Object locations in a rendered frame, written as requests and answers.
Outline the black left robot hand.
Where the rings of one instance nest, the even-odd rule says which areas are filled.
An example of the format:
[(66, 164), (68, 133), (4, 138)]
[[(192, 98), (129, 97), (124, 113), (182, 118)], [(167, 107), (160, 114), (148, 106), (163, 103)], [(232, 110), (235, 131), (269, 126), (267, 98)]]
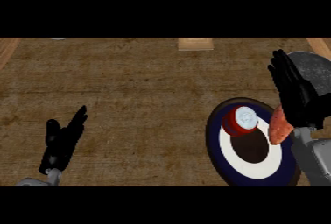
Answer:
[(72, 119), (62, 127), (56, 119), (46, 122), (46, 151), (38, 166), (41, 174), (47, 175), (52, 169), (63, 171), (77, 147), (78, 139), (84, 131), (84, 122), (89, 118), (87, 106), (83, 105)]

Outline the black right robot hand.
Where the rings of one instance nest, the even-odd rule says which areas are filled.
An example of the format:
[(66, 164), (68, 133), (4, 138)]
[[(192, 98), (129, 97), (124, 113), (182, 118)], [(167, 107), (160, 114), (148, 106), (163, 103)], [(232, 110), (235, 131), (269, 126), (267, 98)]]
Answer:
[(284, 116), (295, 128), (324, 128), (324, 120), (331, 116), (331, 93), (318, 95), (313, 84), (298, 73), (294, 62), (282, 49), (273, 51), (267, 70), (279, 92)]

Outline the dark grey pan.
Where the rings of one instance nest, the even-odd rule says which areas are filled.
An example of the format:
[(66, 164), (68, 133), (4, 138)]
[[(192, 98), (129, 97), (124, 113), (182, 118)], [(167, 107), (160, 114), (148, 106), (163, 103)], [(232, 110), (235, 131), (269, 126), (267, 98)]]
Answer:
[(312, 52), (290, 52), (288, 58), (319, 96), (331, 93), (331, 61)]

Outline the red can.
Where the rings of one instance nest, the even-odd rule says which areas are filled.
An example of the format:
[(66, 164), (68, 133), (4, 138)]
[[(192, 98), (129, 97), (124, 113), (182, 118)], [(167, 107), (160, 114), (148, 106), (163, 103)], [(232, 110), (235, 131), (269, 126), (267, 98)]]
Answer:
[(239, 137), (254, 132), (259, 124), (259, 116), (254, 110), (244, 106), (235, 106), (222, 118), (222, 127), (232, 137)]

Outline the navy and white plate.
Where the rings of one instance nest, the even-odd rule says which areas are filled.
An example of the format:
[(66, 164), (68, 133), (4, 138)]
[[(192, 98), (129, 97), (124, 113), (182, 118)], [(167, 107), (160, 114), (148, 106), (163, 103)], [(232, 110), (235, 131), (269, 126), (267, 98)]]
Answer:
[[(248, 107), (259, 118), (256, 130), (232, 136), (223, 118), (238, 106)], [(223, 101), (205, 124), (205, 146), (213, 167), (229, 186), (295, 186), (300, 168), (291, 152), (293, 135), (278, 144), (269, 142), (267, 130), (275, 109), (247, 97)]]

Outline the orange sweet potato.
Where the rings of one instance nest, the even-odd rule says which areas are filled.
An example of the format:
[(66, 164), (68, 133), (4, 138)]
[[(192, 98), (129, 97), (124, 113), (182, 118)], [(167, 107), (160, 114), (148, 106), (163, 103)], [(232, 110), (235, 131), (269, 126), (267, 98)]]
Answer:
[(269, 142), (272, 145), (278, 145), (288, 137), (294, 130), (294, 126), (285, 120), (285, 113), (282, 105), (273, 110), (272, 119), (269, 122)]

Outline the pale wooden block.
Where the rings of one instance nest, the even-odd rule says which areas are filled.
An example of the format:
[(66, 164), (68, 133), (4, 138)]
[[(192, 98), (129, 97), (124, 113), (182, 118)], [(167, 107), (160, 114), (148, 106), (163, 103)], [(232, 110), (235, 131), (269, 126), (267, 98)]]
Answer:
[(211, 38), (179, 38), (180, 51), (207, 51), (213, 49)]

